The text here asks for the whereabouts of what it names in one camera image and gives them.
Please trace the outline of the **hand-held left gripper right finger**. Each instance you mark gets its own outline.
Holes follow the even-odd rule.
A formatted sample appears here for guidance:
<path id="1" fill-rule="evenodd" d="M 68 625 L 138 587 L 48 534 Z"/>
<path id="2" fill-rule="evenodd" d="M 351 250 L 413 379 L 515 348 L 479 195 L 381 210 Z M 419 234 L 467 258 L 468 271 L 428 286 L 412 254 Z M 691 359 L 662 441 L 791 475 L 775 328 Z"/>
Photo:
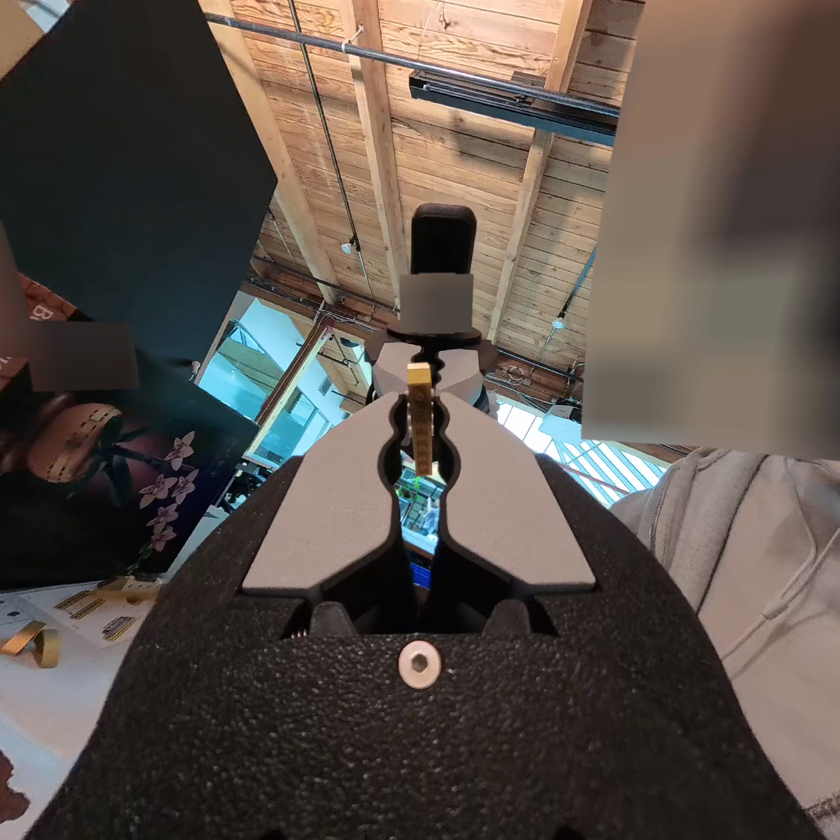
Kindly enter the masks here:
<path id="1" fill-rule="evenodd" d="M 438 523 L 434 605 L 488 617 L 506 600 L 593 592 L 595 575 L 535 453 L 455 395 L 437 399 L 451 456 Z"/>

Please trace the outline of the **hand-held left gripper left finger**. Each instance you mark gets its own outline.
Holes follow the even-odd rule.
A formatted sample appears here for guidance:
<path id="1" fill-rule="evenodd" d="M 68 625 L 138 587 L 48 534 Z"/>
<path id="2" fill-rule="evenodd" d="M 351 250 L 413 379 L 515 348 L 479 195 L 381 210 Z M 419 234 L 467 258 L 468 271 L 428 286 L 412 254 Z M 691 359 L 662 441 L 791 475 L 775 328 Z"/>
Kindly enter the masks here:
<path id="1" fill-rule="evenodd" d="M 411 591 L 388 473 L 405 425 L 405 397 L 390 393 L 310 447 L 246 573 L 247 595 L 379 602 Z"/>

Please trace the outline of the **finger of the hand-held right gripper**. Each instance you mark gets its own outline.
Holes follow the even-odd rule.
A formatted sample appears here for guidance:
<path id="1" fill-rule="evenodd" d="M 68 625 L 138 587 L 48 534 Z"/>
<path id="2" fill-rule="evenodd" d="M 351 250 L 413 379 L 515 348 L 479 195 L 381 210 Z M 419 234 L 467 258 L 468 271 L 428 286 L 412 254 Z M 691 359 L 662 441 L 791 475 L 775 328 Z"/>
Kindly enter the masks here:
<path id="1" fill-rule="evenodd" d="M 488 407 L 486 374 L 495 370 L 497 347 L 478 344 L 440 351 L 440 392 L 456 396 L 473 407 Z"/>
<path id="2" fill-rule="evenodd" d="M 374 399 L 407 394 L 407 367 L 422 348 L 417 344 L 383 344 L 374 363 Z"/>

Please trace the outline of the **white yellow brick strip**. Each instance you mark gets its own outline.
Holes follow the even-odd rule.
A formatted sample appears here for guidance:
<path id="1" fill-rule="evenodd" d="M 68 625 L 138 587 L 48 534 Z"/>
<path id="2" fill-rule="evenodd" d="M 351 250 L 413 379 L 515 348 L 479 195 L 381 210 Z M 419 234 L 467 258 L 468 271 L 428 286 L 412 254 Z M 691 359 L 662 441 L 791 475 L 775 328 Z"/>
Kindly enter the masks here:
<path id="1" fill-rule="evenodd" d="M 411 362 L 406 368 L 407 410 L 416 475 L 434 475 L 443 445 L 436 417 L 433 368 L 428 362 Z"/>

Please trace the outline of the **black ceiling light bar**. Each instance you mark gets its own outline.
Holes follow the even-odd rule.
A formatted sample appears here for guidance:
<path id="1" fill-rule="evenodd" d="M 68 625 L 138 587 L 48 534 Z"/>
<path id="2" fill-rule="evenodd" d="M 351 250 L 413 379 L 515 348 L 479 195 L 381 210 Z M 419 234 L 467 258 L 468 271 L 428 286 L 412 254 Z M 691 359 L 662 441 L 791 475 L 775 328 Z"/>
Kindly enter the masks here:
<path id="1" fill-rule="evenodd" d="M 614 146 L 620 111 L 597 103 L 576 99 L 565 103 L 545 101 L 422 70 L 409 76 L 408 90 L 415 100 L 554 133 L 569 140 Z"/>

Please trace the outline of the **black flower print box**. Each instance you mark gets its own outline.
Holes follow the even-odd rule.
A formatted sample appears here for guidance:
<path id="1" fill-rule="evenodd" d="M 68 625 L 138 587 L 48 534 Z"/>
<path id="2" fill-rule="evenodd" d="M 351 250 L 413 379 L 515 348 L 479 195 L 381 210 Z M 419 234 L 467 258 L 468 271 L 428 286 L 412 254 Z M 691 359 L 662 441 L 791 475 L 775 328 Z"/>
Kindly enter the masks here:
<path id="1" fill-rule="evenodd" d="M 34 389 L 2 353 L 3 590 L 164 572 L 256 425 L 142 349 L 139 386 Z"/>

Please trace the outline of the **white instruction booklet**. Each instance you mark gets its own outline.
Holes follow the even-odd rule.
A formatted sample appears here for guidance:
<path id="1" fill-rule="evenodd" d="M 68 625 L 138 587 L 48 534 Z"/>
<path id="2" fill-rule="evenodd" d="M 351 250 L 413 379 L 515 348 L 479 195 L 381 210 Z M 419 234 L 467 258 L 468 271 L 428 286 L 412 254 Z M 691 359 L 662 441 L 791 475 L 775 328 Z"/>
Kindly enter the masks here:
<path id="1" fill-rule="evenodd" d="M 2 643 L 25 624 L 59 630 L 58 666 L 2 655 L 2 838 L 22 838 L 85 747 L 154 602 L 97 599 L 97 582 L 2 590 Z"/>

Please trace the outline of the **black panel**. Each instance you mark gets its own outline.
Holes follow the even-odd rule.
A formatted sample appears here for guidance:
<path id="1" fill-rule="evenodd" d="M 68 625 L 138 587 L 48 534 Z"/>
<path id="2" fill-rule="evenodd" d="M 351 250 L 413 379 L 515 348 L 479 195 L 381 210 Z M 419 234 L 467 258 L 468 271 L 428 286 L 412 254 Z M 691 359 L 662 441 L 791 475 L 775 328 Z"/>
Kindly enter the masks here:
<path id="1" fill-rule="evenodd" d="M 163 362 L 201 361 L 277 178 L 199 3 L 71 3 L 1 111 L 18 271 Z"/>

